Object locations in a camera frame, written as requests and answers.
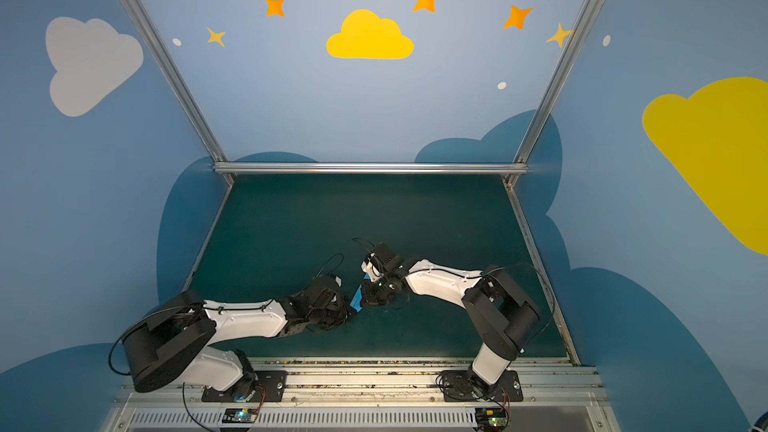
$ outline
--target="orange star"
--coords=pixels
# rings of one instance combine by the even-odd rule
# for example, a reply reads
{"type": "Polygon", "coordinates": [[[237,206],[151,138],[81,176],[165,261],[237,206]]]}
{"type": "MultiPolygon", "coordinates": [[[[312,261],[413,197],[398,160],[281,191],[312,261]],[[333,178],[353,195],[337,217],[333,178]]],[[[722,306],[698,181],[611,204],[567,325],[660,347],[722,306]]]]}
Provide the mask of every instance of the orange star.
{"type": "Polygon", "coordinates": [[[413,7],[413,11],[427,9],[428,11],[435,13],[435,0],[418,0],[416,6],[413,7]]]}
{"type": "Polygon", "coordinates": [[[519,29],[523,28],[523,23],[525,22],[525,17],[531,13],[533,9],[526,9],[526,10],[520,10],[516,6],[512,6],[512,13],[509,15],[509,20],[507,20],[507,23],[504,24],[503,29],[506,29],[507,27],[515,26],[519,29]]]}
{"type": "Polygon", "coordinates": [[[266,4],[268,5],[269,9],[266,11],[266,16],[270,15],[279,15],[281,17],[284,17],[283,14],[283,1],[284,0],[266,0],[266,4]]]}

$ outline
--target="yellow star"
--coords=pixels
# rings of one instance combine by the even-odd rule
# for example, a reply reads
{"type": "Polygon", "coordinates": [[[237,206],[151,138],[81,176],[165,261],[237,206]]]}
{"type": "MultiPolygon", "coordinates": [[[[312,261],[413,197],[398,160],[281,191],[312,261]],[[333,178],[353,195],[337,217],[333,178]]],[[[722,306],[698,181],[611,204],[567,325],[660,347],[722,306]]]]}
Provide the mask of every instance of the yellow star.
{"type": "Polygon", "coordinates": [[[533,9],[526,9],[526,10],[520,10],[516,6],[512,6],[512,13],[509,15],[509,20],[507,20],[507,23],[504,24],[503,29],[506,29],[507,27],[515,26],[519,29],[523,28],[523,24],[525,22],[525,17],[531,13],[533,9]]]}
{"type": "Polygon", "coordinates": [[[222,47],[224,46],[224,43],[221,41],[221,36],[226,34],[226,32],[216,34],[210,28],[208,28],[208,32],[210,32],[210,38],[208,39],[208,42],[218,42],[222,47]]]}
{"type": "Polygon", "coordinates": [[[284,17],[285,15],[283,14],[283,1],[284,0],[266,0],[266,4],[269,7],[266,11],[266,16],[279,15],[281,17],[284,17]]]}
{"type": "Polygon", "coordinates": [[[570,34],[572,30],[563,30],[563,24],[558,24],[558,32],[552,36],[547,42],[557,42],[560,44],[560,48],[563,48],[563,39],[566,35],[570,34]]]}
{"type": "Polygon", "coordinates": [[[421,9],[427,9],[428,11],[434,13],[435,0],[418,0],[418,2],[416,2],[416,6],[413,7],[413,11],[416,12],[417,10],[421,9]]]}

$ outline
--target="green mat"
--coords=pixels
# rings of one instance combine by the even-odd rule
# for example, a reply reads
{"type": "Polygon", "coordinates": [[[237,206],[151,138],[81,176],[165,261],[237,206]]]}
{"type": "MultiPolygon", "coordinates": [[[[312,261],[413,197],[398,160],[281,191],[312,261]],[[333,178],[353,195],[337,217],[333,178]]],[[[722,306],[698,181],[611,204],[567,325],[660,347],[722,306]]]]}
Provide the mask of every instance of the green mat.
{"type": "MultiPolygon", "coordinates": [[[[337,252],[334,272],[348,298],[366,251],[351,239],[385,242],[407,258],[467,270],[530,264],[501,179],[496,176],[239,176],[191,288],[220,302],[260,302],[306,287],[337,252]]],[[[510,273],[549,309],[532,268],[510,273]]],[[[251,357],[474,357],[481,344],[466,311],[411,294],[401,308],[364,308],[343,326],[286,338],[221,342],[251,357]]],[[[524,357],[564,357],[554,322],[524,357]]]]}

